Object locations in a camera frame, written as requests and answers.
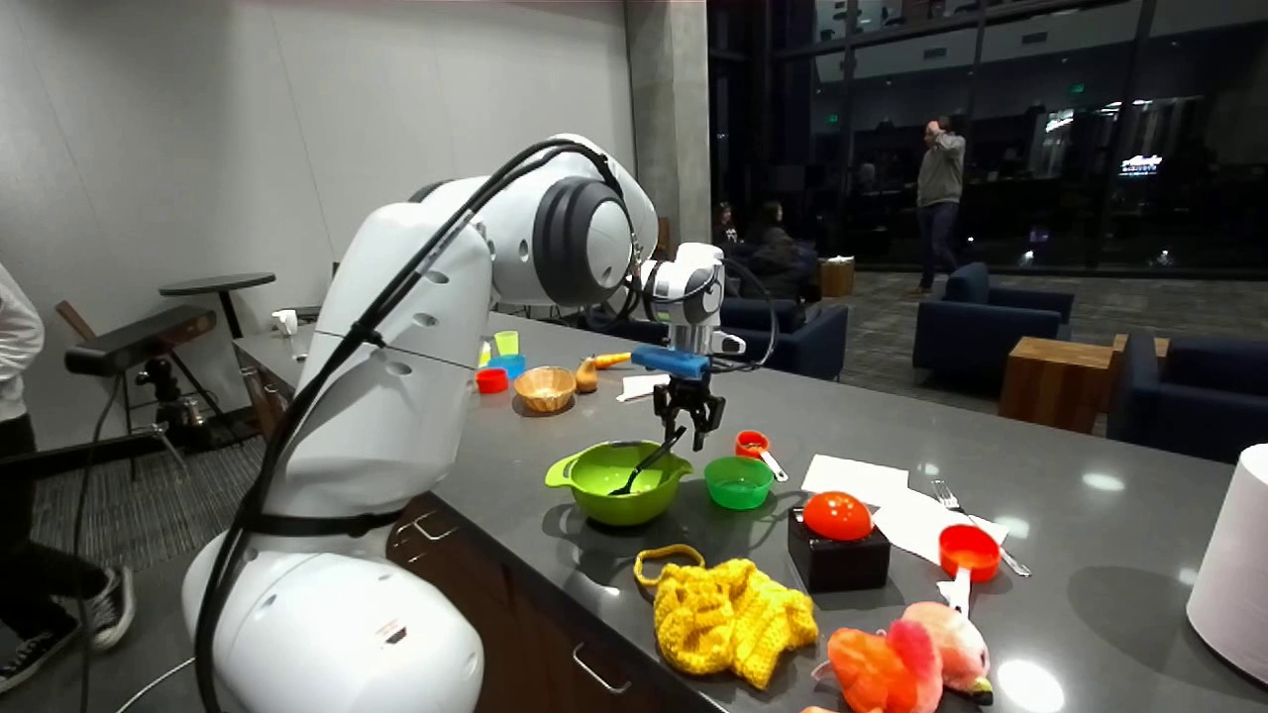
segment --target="black cable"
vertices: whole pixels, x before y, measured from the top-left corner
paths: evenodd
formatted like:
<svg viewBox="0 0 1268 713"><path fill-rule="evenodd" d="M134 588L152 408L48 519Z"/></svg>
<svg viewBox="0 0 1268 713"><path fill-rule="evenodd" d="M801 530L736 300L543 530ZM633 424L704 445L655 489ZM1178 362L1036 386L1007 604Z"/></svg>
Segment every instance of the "black cable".
<svg viewBox="0 0 1268 713"><path fill-rule="evenodd" d="M102 411L97 415L97 430L93 430L93 440L89 440L89 469L81 476L81 498L74 498L74 522L72 522L72 559L81 562L81 550L82 550L82 511L89 511L89 482L93 482L93 473L97 473L97 448L102 445L102 424L124 394L124 379L126 372L114 375L114 387L102 406ZM82 604L82 566L74 566L74 614L81 614L81 625L89 625L89 604ZM89 691L93 691L93 632L81 632L81 713L89 713Z"/></svg>
<svg viewBox="0 0 1268 713"><path fill-rule="evenodd" d="M573 150L593 162L604 183L622 195L618 180L609 173L605 160L591 150L587 144L573 138L548 138L514 160L509 160L399 271L396 279L374 298L374 307L352 320L352 331L336 342L322 372L299 394L299 399L283 411L279 431L267 440L267 461L251 490L241 496L235 522L223 539L223 550L213 559L213 570L208 580L197 625L196 625L196 674L197 674L197 698L208 713L219 713L219 691L213 691L213 625L223 617L223 605L241 576L241 554L251 548L254 519L267 515L270 489L279 481L279 461L289 452L289 440L305 424L309 408L333 379L333 372L362 348L362 344L381 344L378 325L410 298L410 290L436 266L436 259L461 239L461 230L497 199L505 195L514 180L548 168L556 155Z"/></svg>

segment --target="red container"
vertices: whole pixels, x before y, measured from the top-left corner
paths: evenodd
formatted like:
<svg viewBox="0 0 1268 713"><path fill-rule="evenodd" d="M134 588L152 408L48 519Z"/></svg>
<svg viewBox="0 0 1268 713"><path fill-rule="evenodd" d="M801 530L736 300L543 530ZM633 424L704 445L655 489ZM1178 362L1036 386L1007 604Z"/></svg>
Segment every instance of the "red container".
<svg viewBox="0 0 1268 713"><path fill-rule="evenodd" d="M741 456L741 461L761 461L761 452L770 452L770 438L756 431L756 430L741 430L741 431L736 431L736 456Z"/></svg>
<svg viewBox="0 0 1268 713"><path fill-rule="evenodd" d="M945 570L947 580L955 580L955 570L968 570L968 580L975 588L997 580L997 542L975 526L975 522L955 522L941 537L941 554L945 554Z"/></svg>
<svg viewBox="0 0 1268 713"><path fill-rule="evenodd" d="M497 394L509 394L510 387L510 375L505 368L478 368L474 372L474 394L478 395L497 395Z"/></svg>

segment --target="red bowl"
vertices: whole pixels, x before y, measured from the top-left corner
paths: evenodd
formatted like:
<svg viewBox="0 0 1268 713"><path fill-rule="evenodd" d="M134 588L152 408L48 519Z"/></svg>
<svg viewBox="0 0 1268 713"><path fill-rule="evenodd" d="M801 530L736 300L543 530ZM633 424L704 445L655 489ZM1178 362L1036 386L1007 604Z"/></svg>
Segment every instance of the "red bowl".
<svg viewBox="0 0 1268 713"><path fill-rule="evenodd" d="M955 522L941 537L945 570L955 580L955 570L968 570L975 588L997 580L997 542L975 526Z"/></svg>

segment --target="pink object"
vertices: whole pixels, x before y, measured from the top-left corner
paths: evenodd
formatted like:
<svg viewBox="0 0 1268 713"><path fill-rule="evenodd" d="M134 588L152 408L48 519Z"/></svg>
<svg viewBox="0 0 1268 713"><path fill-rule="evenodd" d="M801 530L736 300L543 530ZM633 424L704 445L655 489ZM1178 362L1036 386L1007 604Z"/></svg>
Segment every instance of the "pink object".
<svg viewBox="0 0 1268 713"><path fill-rule="evenodd" d="M934 637L947 691L990 695L990 651L975 624L945 604L916 604L902 617L921 624Z"/></svg>
<svg viewBox="0 0 1268 713"><path fill-rule="evenodd" d="M898 653L906 674L916 679L916 713L934 713L945 702L945 653L922 624L897 617L884 632L884 644Z"/></svg>

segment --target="person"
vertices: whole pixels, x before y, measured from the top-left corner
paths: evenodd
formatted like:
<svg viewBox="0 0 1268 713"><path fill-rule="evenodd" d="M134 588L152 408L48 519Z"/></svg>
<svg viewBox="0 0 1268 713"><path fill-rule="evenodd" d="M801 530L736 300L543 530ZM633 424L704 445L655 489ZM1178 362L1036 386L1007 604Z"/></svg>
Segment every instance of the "person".
<svg viewBox="0 0 1268 713"><path fill-rule="evenodd" d="M720 247L724 259L745 259L745 239L731 203L717 203L712 247Z"/></svg>
<svg viewBox="0 0 1268 713"><path fill-rule="evenodd" d="M37 452L37 430L24 406L24 372L44 348L44 320L31 298L0 266L0 624L21 637L0 653L0 695L31 682L81 632L93 651L114 651L134 617L126 566L97 566L81 554L31 542L37 481L4 461ZM82 617L52 597L81 597Z"/></svg>
<svg viewBox="0 0 1268 713"><path fill-rule="evenodd" d="M818 300L819 259L783 230L783 206L761 206L761 230L754 250L754 275L766 283L770 298Z"/></svg>
<svg viewBox="0 0 1268 713"><path fill-rule="evenodd" d="M922 125L922 160L916 180L916 218L921 218L921 290L934 286L941 271L955 271L955 214L964 199L964 134L951 119Z"/></svg>

